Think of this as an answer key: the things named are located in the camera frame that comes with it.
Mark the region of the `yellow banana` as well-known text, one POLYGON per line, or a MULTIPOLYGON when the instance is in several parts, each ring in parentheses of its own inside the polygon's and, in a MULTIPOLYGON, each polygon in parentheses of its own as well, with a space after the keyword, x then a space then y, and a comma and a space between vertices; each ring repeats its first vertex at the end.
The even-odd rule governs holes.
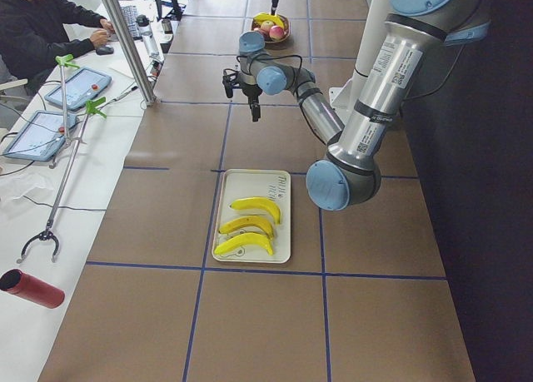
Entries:
POLYGON ((258 13, 257 15, 255 15, 253 17, 253 21, 258 23, 258 24, 262 24, 265 21, 271 21, 275 25, 277 25, 277 26, 279 26, 281 28, 285 28, 285 23, 282 21, 280 16, 278 16, 276 14, 272 15, 272 14, 267 13, 267 12, 258 13))
POLYGON ((221 225, 218 231, 221 234, 229 234, 245 227, 256 227, 271 239, 275 236, 274 227, 271 225, 270 221, 263 216, 238 217, 221 225))
POLYGON ((236 211, 244 210, 262 210, 266 211, 274 223, 279 225, 281 223, 281 209, 272 199, 263 196, 250 196, 234 200, 230 207, 236 211))

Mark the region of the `clear water bottle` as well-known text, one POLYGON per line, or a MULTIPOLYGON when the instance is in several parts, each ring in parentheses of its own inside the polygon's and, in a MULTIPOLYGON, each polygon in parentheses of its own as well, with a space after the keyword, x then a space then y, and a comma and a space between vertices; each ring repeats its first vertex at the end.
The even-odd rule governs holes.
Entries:
POLYGON ((150 58, 159 58, 159 45, 155 40, 155 37, 153 36, 153 31, 149 19, 145 15, 140 14, 137 16, 136 23, 137 30, 139 31, 139 34, 142 37, 142 41, 147 51, 147 55, 150 58))

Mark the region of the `seated person in black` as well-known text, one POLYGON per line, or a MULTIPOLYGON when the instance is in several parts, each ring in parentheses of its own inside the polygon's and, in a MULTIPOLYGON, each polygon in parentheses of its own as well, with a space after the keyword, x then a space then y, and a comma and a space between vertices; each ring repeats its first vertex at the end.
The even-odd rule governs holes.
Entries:
POLYGON ((1 0, 1 57, 10 74, 36 94, 56 58, 81 57, 107 44, 114 27, 68 0, 1 0))

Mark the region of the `teach pendant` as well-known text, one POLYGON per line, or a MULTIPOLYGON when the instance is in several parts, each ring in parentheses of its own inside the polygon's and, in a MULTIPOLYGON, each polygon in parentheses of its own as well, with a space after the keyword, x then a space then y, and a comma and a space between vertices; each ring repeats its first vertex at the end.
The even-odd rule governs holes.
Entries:
POLYGON ((66 145, 63 122, 61 112, 34 112, 2 155, 13 159, 50 161, 66 145))
POLYGON ((112 77, 89 67, 81 67, 66 79, 66 103, 69 111, 77 111, 93 100, 111 83, 112 77))

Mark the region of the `white bear print tray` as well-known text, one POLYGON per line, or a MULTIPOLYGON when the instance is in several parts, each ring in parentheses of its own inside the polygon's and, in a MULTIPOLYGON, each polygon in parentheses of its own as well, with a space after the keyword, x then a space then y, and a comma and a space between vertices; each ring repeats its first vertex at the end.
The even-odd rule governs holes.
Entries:
POLYGON ((229 169, 223 173, 217 218, 214 224, 212 257, 220 262, 245 262, 282 264, 291 256, 291 176, 286 171, 229 169), (240 198, 263 196, 272 199, 281 209, 281 223, 274 223, 271 216, 262 210, 236 211, 230 204, 240 198), (246 245, 223 255, 216 255, 214 249, 222 242, 245 232, 256 232, 267 236, 256 227, 245 227, 229 234, 221 234, 218 229, 224 223, 242 216, 263 216, 274 227, 275 236, 271 239, 273 255, 260 246, 246 245))

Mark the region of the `green handled reacher grabber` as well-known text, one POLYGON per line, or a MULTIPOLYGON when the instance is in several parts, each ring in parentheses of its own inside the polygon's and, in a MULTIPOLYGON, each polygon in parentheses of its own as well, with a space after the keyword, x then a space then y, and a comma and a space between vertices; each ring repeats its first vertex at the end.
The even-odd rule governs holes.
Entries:
POLYGON ((50 214, 49 214, 49 216, 47 218, 47 223, 45 225, 45 229, 43 231, 39 232, 38 234, 36 234, 29 241, 26 242, 26 244, 24 245, 24 247, 21 250, 20 257, 17 259, 17 263, 18 264, 21 264, 27 258, 28 254, 29 254, 29 247, 34 241, 53 241, 55 246, 54 246, 54 249, 53 249, 53 252, 52 252, 52 262, 56 262, 57 261, 57 255, 58 255, 58 252, 59 252, 60 243, 59 243, 59 239, 52 232, 52 227, 53 227, 53 224, 54 224, 55 216, 57 214, 57 210, 59 209, 59 205, 60 205, 63 193, 65 191, 65 188, 66 188, 66 185, 67 185, 67 182, 68 182, 68 178, 69 178, 69 176, 71 174, 72 167, 73 167, 74 161, 76 159, 76 155, 77 155, 78 149, 79 149, 80 145, 83 143, 83 135, 84 135, 84 132, 86 130, 88 120, 89 120, 90 116, 93 116, 93 115, 96 115, 96 114, 102 116, 103 118, 106 118, 107 117, 106 114, 101 111, 101 108, 105 106, 106 102, 107 102, 107 99, 105 97, 101 97, 101 98, 99 98, 97 100, 89 100, 89 101, 86 102, 85 114, 84 114, 84 117, 82 119, 82 126, 81 126, 80 132, 77 134, 77 136, 75 138, 71 139, 71 141, 73 141, 72 153, 70 154, 70 157, 69 157, 69 160, 68 160, 68 163, 67 163, 67 167, 66 167, 66 169, 65 169, 65 171, 63 173, 63 177, 62 177, 60 186, 58 188, 57 195, 56 195, 55 200, 54 200, 53 205, 52 205, 52 209, 51 209, 50 214))

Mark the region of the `teach pendant near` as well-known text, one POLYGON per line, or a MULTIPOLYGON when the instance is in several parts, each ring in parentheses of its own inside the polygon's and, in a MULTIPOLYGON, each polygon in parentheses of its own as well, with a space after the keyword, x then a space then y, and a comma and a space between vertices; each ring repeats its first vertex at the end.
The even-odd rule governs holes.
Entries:
POLYGON ((34 112, 2 155, 13 159, 50 161, 66 145, 63 122, 61 112, 34 112))

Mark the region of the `brown wicker basket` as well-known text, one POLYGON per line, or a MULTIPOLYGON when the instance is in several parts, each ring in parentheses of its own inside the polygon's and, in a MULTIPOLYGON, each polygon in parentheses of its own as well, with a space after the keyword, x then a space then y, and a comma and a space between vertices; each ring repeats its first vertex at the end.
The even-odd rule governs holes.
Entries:
POLYGON ((289 38, 290 23, 282 15, 261 12, 252 19, 251 30, 259 32, 267 44, 277 44, 289 38))

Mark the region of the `pale pink apple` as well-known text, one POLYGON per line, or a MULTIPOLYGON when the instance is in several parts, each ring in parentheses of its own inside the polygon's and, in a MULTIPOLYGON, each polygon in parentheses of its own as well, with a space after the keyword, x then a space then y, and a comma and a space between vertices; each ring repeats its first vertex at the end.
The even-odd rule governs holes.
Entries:
POLYGON ((264 22, 262 22, 261 26, 260 26, 260 29, 264 32, 270 32, 271 28, 272 27, 275 27, 276 24, 273 22, 273 21, 270 21, 270 20, 266 20, 264 22))

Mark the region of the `red cylinder bottle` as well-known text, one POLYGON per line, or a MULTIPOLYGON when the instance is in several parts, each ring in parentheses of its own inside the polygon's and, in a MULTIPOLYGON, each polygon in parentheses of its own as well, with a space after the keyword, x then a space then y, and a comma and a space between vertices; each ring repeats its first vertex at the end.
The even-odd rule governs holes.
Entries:
POLYGON ((63 290, 19 269, 1 276, 1 290, 49 309, 57 308, 65 299, 63 290))

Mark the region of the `yellow banana front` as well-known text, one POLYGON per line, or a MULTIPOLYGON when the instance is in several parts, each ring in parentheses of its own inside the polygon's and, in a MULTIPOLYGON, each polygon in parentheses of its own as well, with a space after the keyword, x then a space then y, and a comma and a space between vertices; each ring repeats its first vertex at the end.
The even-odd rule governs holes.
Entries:
POLYGON ((270 221, 263 216, 238 217, 221 225, 218 231, 221 234, 229 234, 245 227, 256 227, 271 239, 275 236, 274 227, 271 225, 270 221))

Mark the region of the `aluminium frame post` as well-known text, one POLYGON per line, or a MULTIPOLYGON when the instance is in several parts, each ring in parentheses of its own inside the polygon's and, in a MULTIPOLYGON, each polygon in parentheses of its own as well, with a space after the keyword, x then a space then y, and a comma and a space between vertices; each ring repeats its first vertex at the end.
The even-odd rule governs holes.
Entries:
POLYGON ((122 51, 130 67, 134 80, 147 107, 151 107, 156 100, 152 85, 148 79, 145 67, 138 54, 137 47, 130 35, 127 24, 122 15, 118 0, 102 0, 108 16, 112 20, 122 51))

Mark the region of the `small metal cup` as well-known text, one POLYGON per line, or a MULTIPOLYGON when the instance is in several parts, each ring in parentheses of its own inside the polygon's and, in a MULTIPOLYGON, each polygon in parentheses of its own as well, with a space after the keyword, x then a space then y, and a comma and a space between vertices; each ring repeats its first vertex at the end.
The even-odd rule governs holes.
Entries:
POLYGON ((163 18, 161 20, 161 25, 162 25, 162 30, 165 34, 169 34, 169 35, 172 35, 173 34, 173 30, 172 30, 172 22, 167 19, 167 18, 163 18))

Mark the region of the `teach pendant far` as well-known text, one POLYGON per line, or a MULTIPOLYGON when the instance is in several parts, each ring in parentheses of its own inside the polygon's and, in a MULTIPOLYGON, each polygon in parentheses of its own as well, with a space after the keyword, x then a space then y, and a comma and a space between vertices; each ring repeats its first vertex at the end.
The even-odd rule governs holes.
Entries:
POLYGON ((69 111, 77 111, 93 100, 111 83, 112 77, 89 67, 81 67, 66 79, 66 103, 69 111))

